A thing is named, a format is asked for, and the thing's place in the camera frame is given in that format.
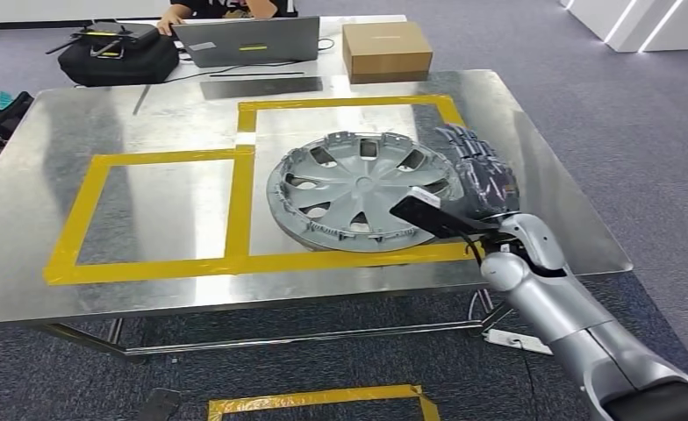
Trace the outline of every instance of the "laptop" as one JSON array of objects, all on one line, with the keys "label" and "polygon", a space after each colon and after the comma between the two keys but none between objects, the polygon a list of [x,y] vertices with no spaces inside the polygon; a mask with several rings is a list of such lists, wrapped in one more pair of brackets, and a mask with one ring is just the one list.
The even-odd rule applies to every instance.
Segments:
[{"label": "laptop", "polygon": [[319,57],[320,18],[244,19],[173,25],[200,68],[309,61]]}]

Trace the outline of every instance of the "silver hubcap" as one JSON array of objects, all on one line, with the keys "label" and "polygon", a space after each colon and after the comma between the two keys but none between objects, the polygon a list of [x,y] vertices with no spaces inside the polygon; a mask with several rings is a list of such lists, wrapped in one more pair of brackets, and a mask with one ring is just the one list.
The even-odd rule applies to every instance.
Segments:
[{"label": "silver hubcap", "polygon": [[337,132],[290,151],[267,195],[277,223],[302,244],[380,252],[432,238],[389,213],[413,186],[462,194],[449,161],[406,136]]}]

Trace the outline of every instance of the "cardboard box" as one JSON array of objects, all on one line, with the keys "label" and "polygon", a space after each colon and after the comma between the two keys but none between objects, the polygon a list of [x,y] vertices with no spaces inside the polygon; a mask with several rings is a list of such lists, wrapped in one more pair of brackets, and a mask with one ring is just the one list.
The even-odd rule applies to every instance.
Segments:
[{"label": "cardboard box", "polygon": [[341,27],[344,63],[351,83],[423,81],[432,48],[413,22]]}]

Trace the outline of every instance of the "table leg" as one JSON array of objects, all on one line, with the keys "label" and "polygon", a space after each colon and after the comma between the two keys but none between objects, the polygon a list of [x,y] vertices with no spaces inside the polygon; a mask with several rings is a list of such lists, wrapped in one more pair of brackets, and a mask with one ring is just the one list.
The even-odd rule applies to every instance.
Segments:
[{"label": "table leg", "polygon": [[484,320],[481,320],[482,330],[477,332],[476,336],[480,336],[488,332],[492,327],[497,325],[497,323],[502,321],[503,318],[509,316],[512,312],[512,307],[510,307],[506,301],[499,303],[499,305],[495,306],[493,310],[491,310],[491,312],[484,317]]},{"label": "table leg", "polygon": [[361,329],[356,331],[322,332],[311,335],[284,336],[279,338],[238,339],[219,342],[202,342],[196,344],[142,346],[127,348],[128,356],[161,355],[167,353],[188,353],[194,351],[209,351],[214,349],[245,348],[249,346],[269,346],[282,344],[297,344],[302,342],[316,342],[322,340],[374,338],[390,335],[406,335],[411,333],[444,332],[455,330],[477,331],[483,330],[480,321],[469,320],[463,322],[435,323],[431,325],[408,325],[396,327],[379,327],[374,329]]},{"label": "table leg", "polygon": [[479,289],[476,291],[478,299],[481,301],[481,306],[484,307],[484,314],[489,314],[494,310],[494,302],[491,301],[491,295],[488,289]]},{"label": "table leg", "polygon": [[108,342],[111,342],[112,344],[118,344],[119,343],[119,337],[122,336],[122,326],[124,325],[125,320],[123,318],[115,318],[111,322],[111,327],[109,328],[109,335],[106,337],[106,340]]},{"label": "table leg", "polygon": [[[74,344],[86,346],[100,353],[109,353],[111,355],[115,355],[129,362],[133,362],[136,364],[145,362],[144,357],[127,355],[126,348],[124,348],[123,346],[112,343],[108,340],[103,340],[94,335],[91,335],[90,333],[79,331],[78,329],[67,325],[55,323],[51,325],[34,326],[33,329],[40,332],[48,333],[52,336],[55,336],[56,338],[65,339],[66,341],[72,342]],[[121,331],[121,324],[119,324],[118,330]],[[118,334],[113,334],[113,331],[114,328],[112,327],[112,331],[110,332],[110,338],[118,338]]]}]

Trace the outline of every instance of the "yellow tape square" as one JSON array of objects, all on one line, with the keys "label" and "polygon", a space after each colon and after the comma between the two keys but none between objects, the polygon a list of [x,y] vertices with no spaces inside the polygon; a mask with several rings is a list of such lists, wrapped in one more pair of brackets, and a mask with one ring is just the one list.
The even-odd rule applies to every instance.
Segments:
[{"label": "yellow tape square", "polygon": [[[44,278],[49,285],[72,285],[473,259],[472,253],[466,252],[462,243],[415,246],[384,253],[340,251],[264,255],[250,255],[249,253],[254,192],[253,135],[256,130],[258,111],[402,104],[432,104],[437,108],[445,123],[464,125],[452,98],[447,95],[253,101],[238,104],[239,137],[233,149],[96,155],[91,159],[68,219],[62,228],[50,260],[43,269]],[[214,160],[233,160],[225,257],[77,265],[78,254],[111,167]]]},{"label": "yellow tape square", "polygon": [[345,403],[405,397],[417,397],[419,399],[419,406],[424,421],[440,421],[440,413],[437,411],[437,405],[424,396],[421,391],[421,386],[413,386],[411,384],[357,389],[333,389],[288,395],[257,396],[210,401],[207,421],[221,421],[225,414],[251,410],[273,410],[327,403]]}]

